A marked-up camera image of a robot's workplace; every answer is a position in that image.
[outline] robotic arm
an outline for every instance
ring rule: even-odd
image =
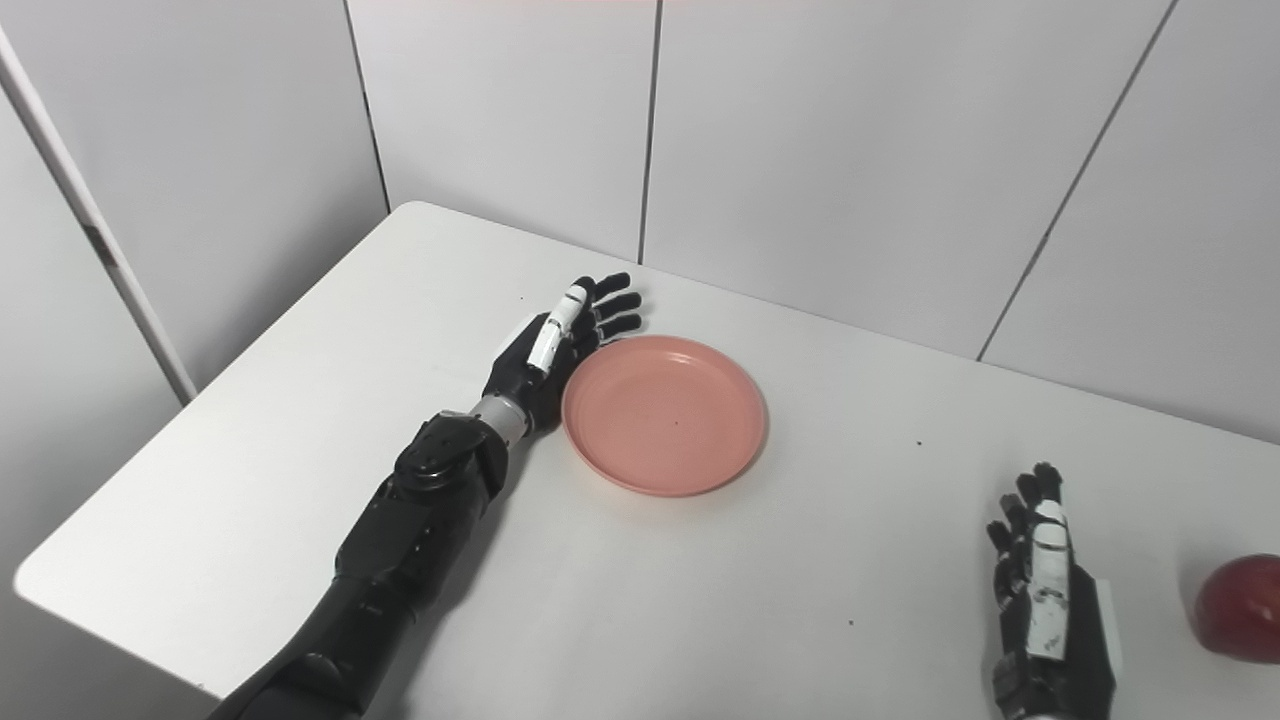
[[[626,273],[580,278],[535,316],[493,364],[471,413],[440,413],[419,429],[338,550],[335,575],[284,648],[209,720],[356,720],[369,708],[408,629],[439,597],[507,478],[508,448],[559,424],[577,365],[639,329]],[[614,295],[604,302],[596,302]]]
[[[1048,462],[1000,500],[1009,524],[987,534],[998,553],[1004,656],[992,671],[1005,720],[1107,720],[1120,657],[1107,593],[1075,564],[1062,477]]]

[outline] apple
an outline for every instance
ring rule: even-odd
[[[1213,571],[1196,600],[1206,648],[1249,662],[1280,662],[1280,556],[1249,555]]]

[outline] table surface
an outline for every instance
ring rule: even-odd
[[[18,592],[221,696],[324,593],[417,425],[466,409],[521,318],[630,270],[646,332],[759,384],[756,462],[636,495],[556,433],[393,666],[381,717],[992,717],[993,552],[1019,471],[1066,477],[1112,583],[1112,717],[1274,719],[1277,670],[1199,648],[1217,564],[1280,550],[1280,447],[426,204],[399,208],[20,568]]]

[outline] fingertip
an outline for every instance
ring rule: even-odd
[[[630,273],[614,273],[595,283],[595,297],[604,297],[631,284]]]
[[[987,537],[1000,552],[1009,552],[1014,547],[1014,536],[1009,532],[1009,527],[1000,520],[987,525]]]
[[[1036,507],[1041,501],[1039,480],[1034,475],[1028,475],[1023,473],[1018,475],[1014,482],[1018,486],[1018,492],[1023,496],[1023,501],[1028,507]]]

